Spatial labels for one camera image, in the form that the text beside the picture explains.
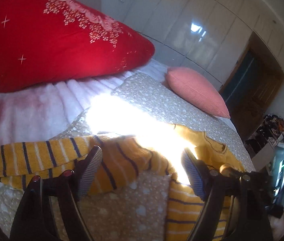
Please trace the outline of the brown wooden door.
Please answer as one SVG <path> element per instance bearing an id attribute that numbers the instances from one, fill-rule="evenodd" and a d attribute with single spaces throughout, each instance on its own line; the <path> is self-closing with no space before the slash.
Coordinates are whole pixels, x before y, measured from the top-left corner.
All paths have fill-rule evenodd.
<path id="1" fill-rule="evenodd" d="M 284 72 L 271 50 L 252 33 L 234 70 L 220 92 L 242 141 L 262 123 L 265 112 L 284 83 Z"/>

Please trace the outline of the white glossy wardrobe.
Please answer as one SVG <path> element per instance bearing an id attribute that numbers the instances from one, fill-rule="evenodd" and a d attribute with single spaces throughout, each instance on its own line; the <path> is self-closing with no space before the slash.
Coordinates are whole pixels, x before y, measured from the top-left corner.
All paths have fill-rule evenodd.
<path id="1" fill-rule="evenodd" d="M 155 58 L 220 89 L 255 34 L 284 68 L 284 35 L 252 0 L 102 0 L 105 13 L 153 42 Z"/>

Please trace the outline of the red embroidered pillow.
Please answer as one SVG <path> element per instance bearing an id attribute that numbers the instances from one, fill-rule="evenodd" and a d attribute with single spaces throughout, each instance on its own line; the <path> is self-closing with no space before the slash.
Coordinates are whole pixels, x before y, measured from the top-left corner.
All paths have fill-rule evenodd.
<path id="1" fill-rule="evenodd" d="M 0 93 L 145 65 L 153 44 L 75 0 L 0 0 Z"/>

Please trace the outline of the yellow striped knit sweater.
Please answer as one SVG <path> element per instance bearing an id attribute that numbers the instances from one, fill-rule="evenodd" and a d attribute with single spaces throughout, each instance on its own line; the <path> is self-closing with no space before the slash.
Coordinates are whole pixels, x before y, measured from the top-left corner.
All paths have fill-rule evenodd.
<path id="1" fill-rule="evenodd" d="M 243 171 L 226 144 L 205 132 L 172 125 L 168 134 L 144 137 L 84 136 L 0 146 L 0 182 L 24 189 L 31 178 L 59 176 L 98 145 L 103 159 L 82 213 L 96 240 L 186 240 L 203 201 L 181 165 L 184 149 L 210 169 Z"/>

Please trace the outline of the beige heart pattern quilt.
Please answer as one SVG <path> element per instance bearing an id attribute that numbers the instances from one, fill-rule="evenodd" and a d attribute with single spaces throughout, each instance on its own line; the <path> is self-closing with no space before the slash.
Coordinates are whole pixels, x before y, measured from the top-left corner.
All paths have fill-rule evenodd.
<path id="1" fill-rule="evenodd" d="M 163 120 L 156 119 L 156 120 L 152 121 L 152 123 L 150 125 L 140 125 L 138 127 L 139 131 L 136 134 L 129 134 L 129 135 L 116 134 L 116 133 L 88 134 L 87 133 L 88 127 L 84 124 L 84 119 L 85 119 L 84 116 L 80 116 L 77 119 L 75 119 L 72 127 L 69 130 L 66 131 L 64 137 L 55 136 L 51 139 L 44 140 L 44 141 L 50 141 L 50 140 L 56 140 L 56 139 L 62 139 L 62 138 L 84 137 L 84 136 L 107 136 L 107 137 L 111 137 L 111 138 L 132 136 L 132 137 L 150 138 L 152 136 L 158 136 L 158 135 L 161 135 L 161 134 L 168 134 L 170 132 L 170 128 L 171 128 L 172 125 L 181 125 L 181 124 L 171 124 L 171 123 L 167 123 Z M 249 154 L 248 154 L 247 159 L 251 163 L 252 166 L 251 167 L 245 167 L 242 164 L 244 171 L 252 171 L 253 170 L 253 164 L 251 162 Z M 2 184 L 2 187 L 0 189 L 0 227 L 2 228 L 4 233 L 9 234 L 11 229 L 12 229 L 12 226 L 13 226 L 13 218 L 14 218 L 15 213 L 17 211 L 18 204 L 21 201 L 22 193 L 25 191 L 26 187 L 24 189 L 14 189 L 11 186 L 5 185 L 3 183 L 1 183 L 1 184 Z M 87 197 L 87 195 L 82 197 L 80 202 L 79 202 L 79 209 L 81 211 L 82 217 L 83 217 L 83 213 L 82 213 L 81 203 L 86 197 Z"/>

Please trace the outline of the pink ribbed cushion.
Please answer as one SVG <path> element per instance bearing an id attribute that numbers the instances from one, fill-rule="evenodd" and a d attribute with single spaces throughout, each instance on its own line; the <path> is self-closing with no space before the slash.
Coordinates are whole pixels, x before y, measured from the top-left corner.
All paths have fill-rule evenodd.
<path id="1" fill-rule="evenodd" d="M 172 91 L 198 109 L 213 116 L 230 118 L 221 95 L 197 71 L 188 67 L 170 67 L 165 78 Z"/>

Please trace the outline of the cluttered shelf unit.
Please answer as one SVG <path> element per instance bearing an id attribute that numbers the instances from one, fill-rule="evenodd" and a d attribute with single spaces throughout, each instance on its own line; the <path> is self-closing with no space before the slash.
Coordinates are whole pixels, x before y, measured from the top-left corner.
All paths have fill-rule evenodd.
<path id="1" fill-rule="evenodd" d="M 244 145 L 250 158 L 253 158 L 267 144 L 274 147 L 280 141 L 284 141 L 284 119 L 267 114 L 253 134 L 244 141 Z"/>

